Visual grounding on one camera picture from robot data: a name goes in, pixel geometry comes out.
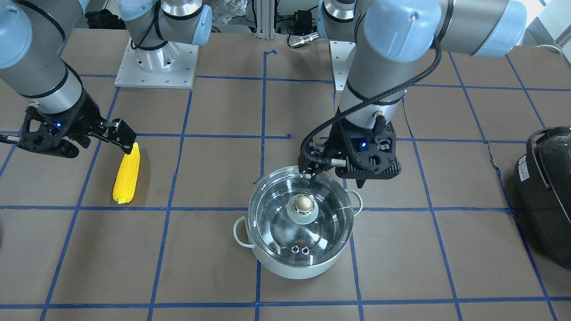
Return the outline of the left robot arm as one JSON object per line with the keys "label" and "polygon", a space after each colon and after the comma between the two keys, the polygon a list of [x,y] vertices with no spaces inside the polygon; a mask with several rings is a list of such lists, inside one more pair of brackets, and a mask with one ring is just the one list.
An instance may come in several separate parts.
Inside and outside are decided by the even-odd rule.
{"label": "left robot arm", "polygon": [[401,173],[391,119],[444,51],[499,57],[528,26],[518,0],[322,0],[318,9],[320,38],[355,47],[335,116],[304,138],[298,171],[312,177],[335,169],[359,188]]}

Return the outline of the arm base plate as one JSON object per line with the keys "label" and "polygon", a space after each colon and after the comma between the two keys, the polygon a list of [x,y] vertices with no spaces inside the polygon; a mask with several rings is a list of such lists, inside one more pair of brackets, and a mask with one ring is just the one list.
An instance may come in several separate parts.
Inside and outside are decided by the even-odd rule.
{"label": "arm base plate", "polygon": [[117,71],[116,87],[145,89],[192,89],[200,47],[168,42],[155,51],[126,51]]}
{"label": "arm base plate", "polygon": [[337,94],[344,90],[355,46],[354,42],[330,41],[331,68]]}

